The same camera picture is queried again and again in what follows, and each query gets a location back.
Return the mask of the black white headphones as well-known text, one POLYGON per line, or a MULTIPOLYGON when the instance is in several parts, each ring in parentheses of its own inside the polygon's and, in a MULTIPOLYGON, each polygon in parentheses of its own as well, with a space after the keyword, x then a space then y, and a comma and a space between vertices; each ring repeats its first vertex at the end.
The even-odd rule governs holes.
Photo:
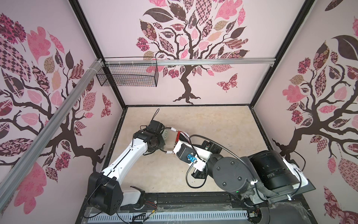
POLYGON ((187 159, 188 155, 191 155, 192 157, 195 158, 196 152, 194 151, 194 148, 191 145, 191 142, 189 140, 189 134, 184 131, 177 130, 173 127, 165 127, 165 128, 171 128, 171 131, 176 133, 176 138, 174 141, 174 148, 172 151, 166 151, 165 147, 164 147, 164 149, 162 149, 160 151, 162 151, 166 154, 175 154, 179 159, 182 159, 182 158, 187 159))

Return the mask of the mint green white headphones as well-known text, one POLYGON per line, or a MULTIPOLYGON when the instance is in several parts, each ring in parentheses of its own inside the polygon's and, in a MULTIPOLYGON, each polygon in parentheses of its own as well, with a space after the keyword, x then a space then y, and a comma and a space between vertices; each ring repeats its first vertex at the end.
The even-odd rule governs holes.
POLYGON ((164 128, 164 130, 162 131, 161 135, 164 141, 168 138, 170 131, 171 128, 164 128))

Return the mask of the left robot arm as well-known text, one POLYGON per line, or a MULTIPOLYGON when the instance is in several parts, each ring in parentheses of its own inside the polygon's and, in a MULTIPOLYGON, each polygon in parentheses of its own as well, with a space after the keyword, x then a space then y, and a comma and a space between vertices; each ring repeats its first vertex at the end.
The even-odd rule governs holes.
POLYGON ((136 187, 122 189, 121 185, 141 156, 151 154, 164 145, 165 139, 160 132, 137 131, 128 147, 112 164, 89 176, 85 206, 113 215, 122 206, 142 205, 145 191, 136 187))

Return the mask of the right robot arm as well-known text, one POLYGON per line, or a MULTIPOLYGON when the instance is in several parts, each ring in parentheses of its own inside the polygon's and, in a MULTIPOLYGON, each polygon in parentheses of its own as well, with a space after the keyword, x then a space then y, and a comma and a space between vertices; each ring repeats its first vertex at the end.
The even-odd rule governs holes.
POLYGON ((223 157, 222 148, 203 141, 201 149, 211 153, 200 177, 208 175, 219 188, 254 207, 276 203, 315 190, 294 160, 285 160, 278 152, 265 150, 235 157, 223 157))

